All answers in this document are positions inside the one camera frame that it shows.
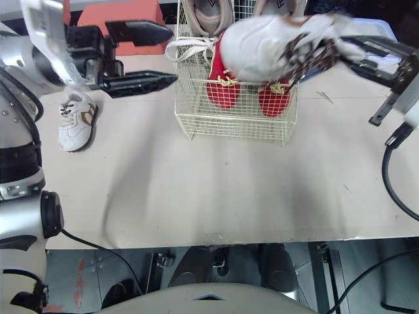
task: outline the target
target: red sneaker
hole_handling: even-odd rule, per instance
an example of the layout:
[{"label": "red sneaker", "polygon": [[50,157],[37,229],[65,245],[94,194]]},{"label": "red sneaker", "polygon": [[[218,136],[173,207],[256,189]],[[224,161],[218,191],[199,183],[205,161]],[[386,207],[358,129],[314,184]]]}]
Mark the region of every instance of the red sneaker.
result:
[{"label": "red sneaker", "polygon": [[[280,84],[288,84],[288,80],[281,80]],[[259,92],[259,107],[265,116],[278,116],[288,108],[290,96],[289,86],[269,85]]]},{"label": "red sneaker", "polygon": [[223,65],[220,55],[220,42],[223,34],[215,43],[215,52],[212,58],[211,71],[208,80],[218,80],[217,83],[207,83],[207,95],[217,107],[230,109],[235,106],[240,93],[240,85],[234,80],[234,75]]}]

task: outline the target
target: white table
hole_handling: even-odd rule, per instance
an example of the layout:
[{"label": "white table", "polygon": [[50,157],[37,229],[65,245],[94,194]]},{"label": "white table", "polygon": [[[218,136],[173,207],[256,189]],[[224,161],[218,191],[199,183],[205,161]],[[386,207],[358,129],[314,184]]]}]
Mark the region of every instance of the white table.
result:
[{"label": "white table", "polygon": [[[123,58],[128,70],[173,73],[164,56]],[[332,102],[318,92],[324,92]],[[43,97],[38,123],[46,188],[59,193],[65,228],[110,248],[419,236],[419,223],[382,183],[384,142],[402,119],[368,123],[389,90],[345,66],[300,85],[286,147],[226,137],[189,141],[173,113],[174,87],[100,106],[92,146],[57,144],[62,94]],[[393,154],[392,183],[419,211],[419,135]],[[51,249],[83,246],[59,235]]]}]

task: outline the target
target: white wire basket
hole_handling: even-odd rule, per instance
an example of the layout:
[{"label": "white wire basket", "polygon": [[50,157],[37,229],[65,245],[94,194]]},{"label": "white wire basket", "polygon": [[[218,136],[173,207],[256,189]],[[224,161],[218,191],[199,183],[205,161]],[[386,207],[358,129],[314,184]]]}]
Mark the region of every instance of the white wire basket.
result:
[{"label": "white wire basket", "polygon": [[[250,17],[255,1],[240,3],[249,5],[234,6],[236,20]],[[177,39],[193,39],[182,0],[177,21]],[[188,48],[178,47],[178,56]],[[266,84],[237,82],[226,87],[208,80],[212,56],[207,57],[195,54],[177,63],[175,115],[189,139],[196,134],[221,135],[286,145],[297,123],[298,86],[270,89]]]}]

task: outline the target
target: red box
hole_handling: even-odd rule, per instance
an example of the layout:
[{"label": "red box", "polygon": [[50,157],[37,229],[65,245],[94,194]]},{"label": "red box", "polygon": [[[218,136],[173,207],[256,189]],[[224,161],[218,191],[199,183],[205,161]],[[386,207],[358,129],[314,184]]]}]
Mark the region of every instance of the red box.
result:
[{"label": "red box", "polygon": [[[104,3],[88,5],[80,16],[78,26],[99,26],[103,35],[108,35],[105,22],[148,20],[165,26],[162,11],[157,0],[132,0],[129,2]],[[135,47],[133,43],[120,43],[117,56],[135,54],[163,54],[166,43],[156,46]]]}]

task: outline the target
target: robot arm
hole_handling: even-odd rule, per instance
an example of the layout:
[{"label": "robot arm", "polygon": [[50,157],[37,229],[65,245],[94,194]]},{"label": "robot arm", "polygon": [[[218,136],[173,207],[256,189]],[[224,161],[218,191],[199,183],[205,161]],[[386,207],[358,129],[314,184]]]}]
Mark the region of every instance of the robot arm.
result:
[{"label": "robot arm", "polygon": [[172,31],[149,21],[70,27],[68,1],[21,0],[29,36],[0,33],[0,312],[41,313],[45,244],[64,227],[56,193],[43,191],[41,141],[35,125],[43,94],[102,89],[111,97],[161,90],[177,77],[155,71],[124,74],[115,59],[121,41],[153,45]]}]

